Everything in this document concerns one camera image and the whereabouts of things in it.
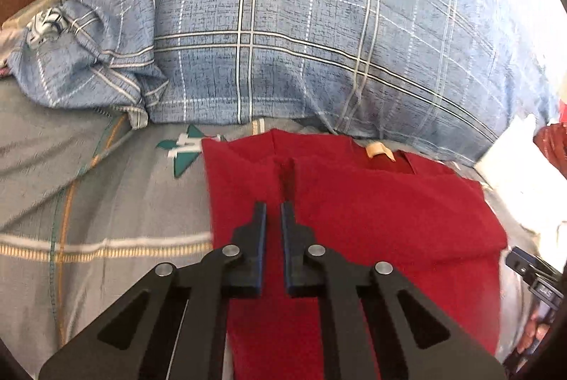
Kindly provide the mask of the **person's right hand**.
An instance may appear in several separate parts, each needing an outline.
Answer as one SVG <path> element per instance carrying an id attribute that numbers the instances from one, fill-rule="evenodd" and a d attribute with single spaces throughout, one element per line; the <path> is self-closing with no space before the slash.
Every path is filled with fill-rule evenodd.
<path id="1" fill-rule="evenodd" d="M 523 335 L 516 346 L 516 351 L 523 354 L 535 342 L 541 342 L 550 329 L 549 322 L 545 322 L 545 316 L 550 308 L 544 302 L 539 302 L 534 307 L 525 325 Z"/>

